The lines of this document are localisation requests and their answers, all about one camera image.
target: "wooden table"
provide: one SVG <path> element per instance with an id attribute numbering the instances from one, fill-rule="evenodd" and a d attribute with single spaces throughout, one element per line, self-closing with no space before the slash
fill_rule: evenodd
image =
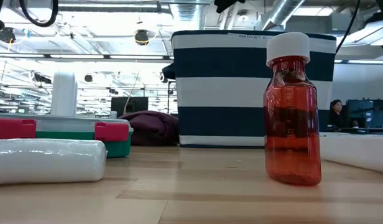
<path id="1" fill-rule="evenodd" d="M 383 174 L 323 162 L 317 187 L 274 182 L 262 150 L 132 147 L 95 183 L 0 186 L 0 224 L 383 224 Z"/>

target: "striped basket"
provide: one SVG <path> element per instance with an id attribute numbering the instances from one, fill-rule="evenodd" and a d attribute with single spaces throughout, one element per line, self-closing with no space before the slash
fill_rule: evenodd
<path id="1" fill-rule="evenodd" d="M 280 32 L 197 30 L 172 36 L 180 144 L 185 147 L 264 146 L 263 95 L 272 77 L 266 42 Z M 335 37 L 308 34 L 308 78 L 317 87 L 320 131 L 327 125 Z"/>

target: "purple fabric bundle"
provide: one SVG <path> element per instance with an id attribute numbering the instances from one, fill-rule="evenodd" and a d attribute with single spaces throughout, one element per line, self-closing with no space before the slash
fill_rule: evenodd
<path id="1" fill-rule="evenodd" d="M 178 118 L 156 111 L 139 111 L 125 114 L 134 128 L 131 144 L 135 146 L 171 146 L 178 144 Z"/>

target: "white foam roll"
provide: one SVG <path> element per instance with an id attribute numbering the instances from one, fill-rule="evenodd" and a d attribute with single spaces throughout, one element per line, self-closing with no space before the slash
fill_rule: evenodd
<path id="1" fill-rule="evenodd" d="M 98 181 L 106 155 L 101 141 L 0 140 L 0 184 Z"/>
<path id="2" fill-rule="evenodd" d="M 383 135 L 320 133 L 322 159 L 383 172 Z"/>

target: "white bottle cap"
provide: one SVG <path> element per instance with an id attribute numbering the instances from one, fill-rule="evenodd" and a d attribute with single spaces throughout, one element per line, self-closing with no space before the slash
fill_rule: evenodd
<path id="1" fill-rule="evenodd" d="M 310 61 L 309 37 L 300 32 L 288 32 L 277 35 L 267 41 L 266 65 L 279 57 L 301 56 Z"/>

